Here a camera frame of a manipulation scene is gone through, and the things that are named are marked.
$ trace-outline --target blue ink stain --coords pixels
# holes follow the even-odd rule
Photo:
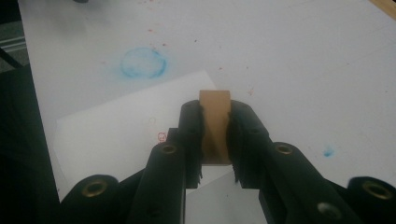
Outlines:
[[[122,58],[120,68],[127,77],[154,78],[163,75],[166,59],[156,50],[137,48],[129,50]]]
[[[329,158],[329,157],[333,156],[334,153],[335,153],[335,151],[332,147],[326,146],[326,150],[324,150],[323,156],[326,158]]]

